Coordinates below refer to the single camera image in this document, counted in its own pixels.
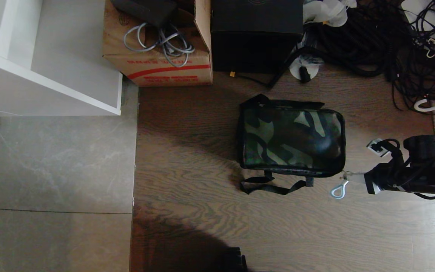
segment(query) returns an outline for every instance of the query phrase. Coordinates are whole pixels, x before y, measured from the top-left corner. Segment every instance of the black strap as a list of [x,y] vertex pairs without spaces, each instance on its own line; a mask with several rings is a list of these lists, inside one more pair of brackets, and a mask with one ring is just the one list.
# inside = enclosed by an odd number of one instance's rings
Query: black strap
[[249,100],[241,103],[242,108],[246,108],[248,105],[256,105],[256,104],[264,104],[264,105],[276,105],[276,106],[284,106],[284,107],[293,107],[300,108],[306,110],[319,110],[321,107],[325,105],[325,103],[321,102],[301,102],[301,101],[291,101],[291,100],[270,100],[264,94],[259,94]]
[[[256,190],[261,190],[261,191],[268,191],[268,192],[272,192],[272,193],[279,193],[280,195],[285,196],[288,193],[292,193],[292,192],[294,192],[297,189],[300,189],[302,187],[313,187],[313,177],[306,177],[306,181],[298,181],[290,189],[286,189],[286,188],[282,188],[282,187],[278,187],[278,186],[274,186],[274,185],[270,185],[270,184],[265,184],[265,183],[272,181],[273,179],[275,179],[275,178],[273,177],[272,173],[270,171],[265,171],[264,177],[252,177],[252,178],[248,178],[248,179],[245,179],[244,181],[242,181],[240,184],[240,189],[241,189],[241,191],[243,191],[247,194],[250,194]],[[245,183],[261,184],[261,185],[256,186],[254,188],[245,188],[245,186],[244,186]]]

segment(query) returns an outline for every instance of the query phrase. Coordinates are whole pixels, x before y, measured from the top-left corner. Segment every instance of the white plastic bag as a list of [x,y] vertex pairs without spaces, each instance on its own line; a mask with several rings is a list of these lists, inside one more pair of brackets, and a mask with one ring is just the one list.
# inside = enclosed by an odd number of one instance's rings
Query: white plastic bag
[[312,1],[303,5],[303,23],[326,22],[329,26],[343,26],[347,22],[347,8],[357,7],[356,0]]

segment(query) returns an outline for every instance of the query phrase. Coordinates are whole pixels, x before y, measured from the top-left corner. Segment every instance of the gray cable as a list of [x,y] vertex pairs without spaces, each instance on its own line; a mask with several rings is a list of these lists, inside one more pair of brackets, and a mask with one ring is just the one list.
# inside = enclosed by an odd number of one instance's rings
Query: gray cable
[[[161,28],[159,29],[159,39],[151,46],[147,47],[145,46],[142,41],[140,40],[140,31],[143,29],[144,26],[146,26],[147,23],[142,23],[138,26],[134,26],[133,28],[129,29],[125,35],[124,35],[124,45],[128,50],[134,51],[134,52],[139,52],[139,53],[143,53],[143,52],[147,52],[150,50],[153,50],[154,48],[156,48],[157,46],[162,47],[162,51],[164,51],[164,56],[167,59],[167,61],[174,67],[183,67],[184,65],[187,64],[188,59],[189,59],[189,54],[195,51],[195,48],[192,46],[192,44],[190,44],[185,36],[181,33],[179,33],[179,30],[176,28],[176,26],[174,26],[173,24],[169,23],[169,26],[175,31],[173,34],[171,34],[170,36],[166,37],[165,36],[165,29]],[[134,32],[137,31],[137,41],[139,42],[140,46],[143,47],[143,49],[135,49],[135,48],[131,48],[127,42],[127,36]],[[178,48],[176,46],[174,46],[170,41],[174,38],[178,38],[181,43],[183,44],[182,48]],[[180,57],[182,55],[186,55],[186,59],[184,60],[184,63],[181,65],[176,65],[174,64],[170,57]]]

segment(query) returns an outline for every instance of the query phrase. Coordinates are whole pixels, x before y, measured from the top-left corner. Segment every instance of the black device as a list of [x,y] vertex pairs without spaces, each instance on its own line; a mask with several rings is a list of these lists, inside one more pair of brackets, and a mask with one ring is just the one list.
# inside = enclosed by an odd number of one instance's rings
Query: black device
[[435,196],[422,194],[435,194],[435,135],[414,136],[404,140],[404,148],[409,151],[406,162],[399,141],[395,139],[380,141],[371,147],[390,151],[392,160],[378,164],[364,175],[368,193],[376,195],[383,190],[400,191],[435,199]]
[[213,0],[213,69],[275,74],[302,38],[302,0]]
[[172,0],[111,0],[116,9],[162,28],[177,10]]

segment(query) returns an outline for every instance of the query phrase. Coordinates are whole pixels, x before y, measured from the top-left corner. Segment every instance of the white shelf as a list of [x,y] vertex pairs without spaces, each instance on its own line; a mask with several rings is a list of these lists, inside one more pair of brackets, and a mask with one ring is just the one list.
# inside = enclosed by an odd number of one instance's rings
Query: white shelf
[[0,0],[0,116],[119,115],[104,0]]

